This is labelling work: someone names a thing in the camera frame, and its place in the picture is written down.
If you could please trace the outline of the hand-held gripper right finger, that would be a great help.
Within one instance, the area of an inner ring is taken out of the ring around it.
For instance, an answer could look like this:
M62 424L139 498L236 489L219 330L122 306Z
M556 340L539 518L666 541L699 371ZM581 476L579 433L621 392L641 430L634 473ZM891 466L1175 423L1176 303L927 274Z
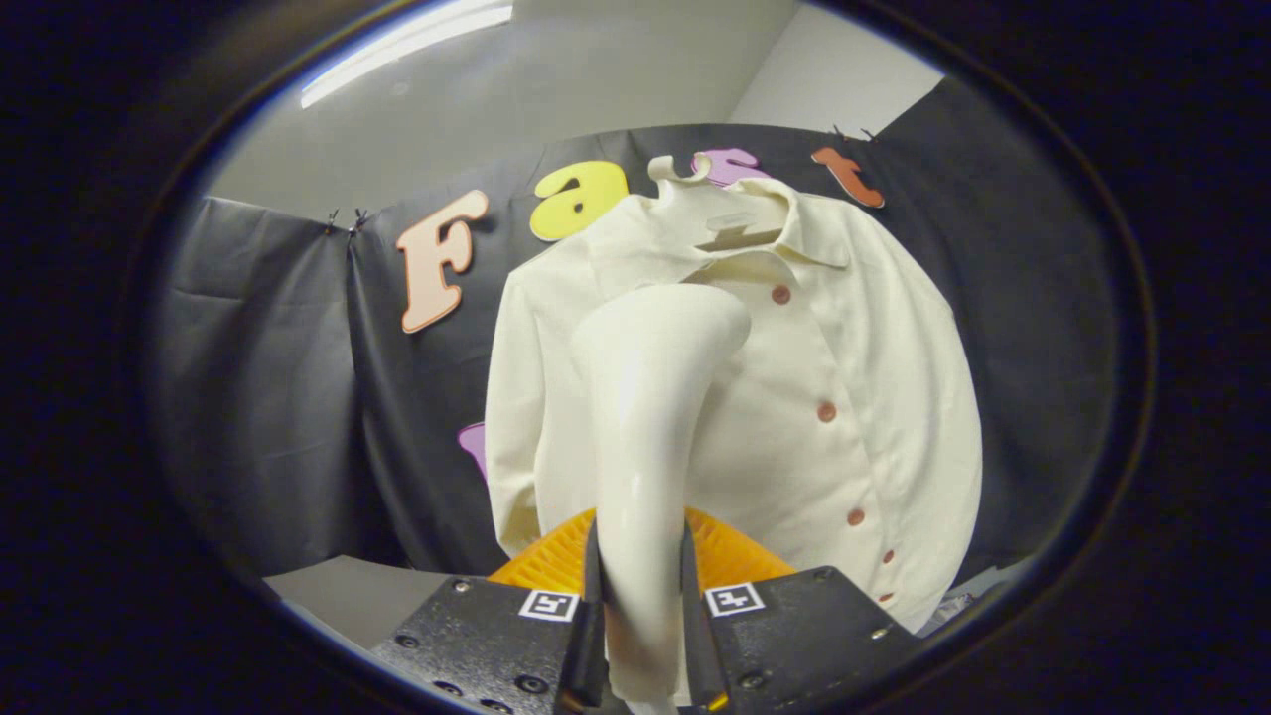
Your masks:
M916 660L920 639L835 566L797 571L688 508L683 544L686 714L829 714Z

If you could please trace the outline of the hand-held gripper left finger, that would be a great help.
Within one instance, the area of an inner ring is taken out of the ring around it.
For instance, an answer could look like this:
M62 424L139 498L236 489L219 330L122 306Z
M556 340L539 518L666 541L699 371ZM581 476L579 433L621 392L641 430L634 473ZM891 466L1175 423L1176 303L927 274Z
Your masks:
M582 511L491 578L447 578L372 657L468 707L599 709L609 679L594 521Z

